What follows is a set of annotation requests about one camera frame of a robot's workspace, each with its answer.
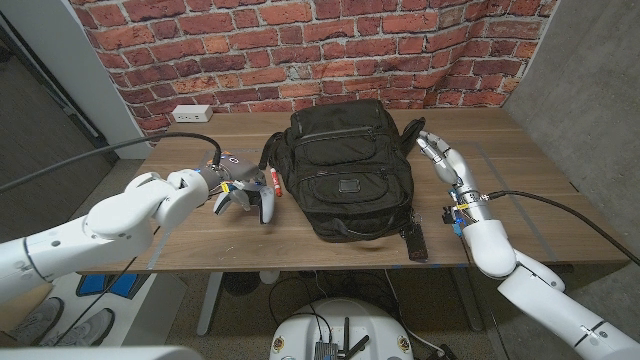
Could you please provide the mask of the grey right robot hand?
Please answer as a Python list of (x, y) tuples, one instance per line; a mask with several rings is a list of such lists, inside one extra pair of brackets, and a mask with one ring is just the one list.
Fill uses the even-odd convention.
[(421, 131), (416, 142), (421, 153), (432, 161), (436, 175), (442, 182), (453, 186), (457, 193), (479, 191), (466, 160), (445, 140), (433, 133)]

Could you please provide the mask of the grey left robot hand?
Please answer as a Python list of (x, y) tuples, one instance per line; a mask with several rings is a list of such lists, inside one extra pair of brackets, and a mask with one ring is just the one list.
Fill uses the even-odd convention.
[(265, 174), (249, 160), (223, 152), (218, 165), (212, 160), (203, 163), (197, 172), (205, 179), (209, 190), (221, 190), (213, 211), (220, 215), (232, 204), (239, 204), (245, 211), (252, 206), (260, 210), (260, 223), (271, 221), (274, 212), (274, 191), (267, 185)]

